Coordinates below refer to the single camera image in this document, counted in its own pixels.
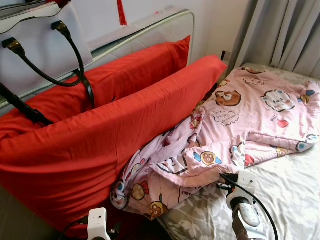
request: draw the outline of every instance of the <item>blanket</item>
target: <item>blanket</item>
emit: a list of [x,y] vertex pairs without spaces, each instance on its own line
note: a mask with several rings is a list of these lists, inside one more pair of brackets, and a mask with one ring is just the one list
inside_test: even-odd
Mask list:
[[319,92],[312,81],[292,85],[271,72],[233,70],[187,119],[136,152],[112,204],[152,220],[220,173],[306,151],[319,141]]

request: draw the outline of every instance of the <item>red tassel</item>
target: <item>red tassel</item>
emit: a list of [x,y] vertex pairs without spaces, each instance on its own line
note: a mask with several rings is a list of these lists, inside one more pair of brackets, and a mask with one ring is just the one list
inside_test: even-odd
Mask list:
[[122,0],[117,0],[118,3],[118,12],[119,12],[119,18],[120,18],[120,24],[121,25],[127,25],[126,15],[124,11],[124,6],[122,5]]

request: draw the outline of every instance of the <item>red pillowcase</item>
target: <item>red pillowcase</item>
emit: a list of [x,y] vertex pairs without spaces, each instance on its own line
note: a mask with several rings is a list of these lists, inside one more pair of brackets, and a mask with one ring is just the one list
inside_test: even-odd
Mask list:
[[[118,101],[3,139],[0,183],[62,231],[103,206],[137,149],[187,117],[225,68],[208,56]],[[68,234],[86,236],[86,226],[76,229]]]
[[[183,69],[188,62],[190,36],[178,42],[158,44],[90,70],[95,107],[138,92]],[[56,86],[27,102],[54,123],[91,109],[82,83],[75,87]],[[0,117],[0,141],[42,128],[14,109]]]

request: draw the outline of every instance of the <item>power cord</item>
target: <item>power cord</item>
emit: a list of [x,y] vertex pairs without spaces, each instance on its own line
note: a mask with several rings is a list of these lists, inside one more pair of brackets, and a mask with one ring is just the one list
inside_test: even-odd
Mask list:
[[264,210],[265,214],[267,215],[267,217],[269,218],[270,222],[271,222],[271,225],[272,225],[272,228],[273,228],[273,232],[274,232],[274,236],[275,236],[275,240],[279,240],[279,237],[278,237],[278,232],[277,232],[277,228],[276,228],[276,225],[275,225],[275,222],[274,220],[272,219],[270,213],[268,212],[267,208],[264,206],[264,204],[255,196],[253,195],[251,192],[247,191],[246,189],[244,189],[242,186],[240,186],[239,184],[237,184],[236,182],[232,181],[230,178],[226,177],[224,174],[220,173],[220,176],[232,183],[233,185],[235,185],[236,187],[240,188],[242,191],[244,191],[246,194],[249,194],[251,197],[253,197],[259,204],[260,206],[262,207],[262,209]]
[[60,234],[60,237],[58,238],[58,240],[62,240],[62,238],[64,237],[64,235],[66,234],[66,232],[68,231],[69,228],[73,227],[74,225],[80,224],[88,224],[89,221],[89,216],[84,216],[81,219],[78,219],[76,221],[70,222],[63,230],[63,232]]

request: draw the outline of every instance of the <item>white wall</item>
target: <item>white wall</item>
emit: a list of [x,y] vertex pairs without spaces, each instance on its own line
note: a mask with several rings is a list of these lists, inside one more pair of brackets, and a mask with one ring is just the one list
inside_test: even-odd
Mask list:
[[122,0],[128,22],[148,16],[167,5],[190,9],[195,15],[191,61],[206,55],[221,57],[232,51],[248,0]]

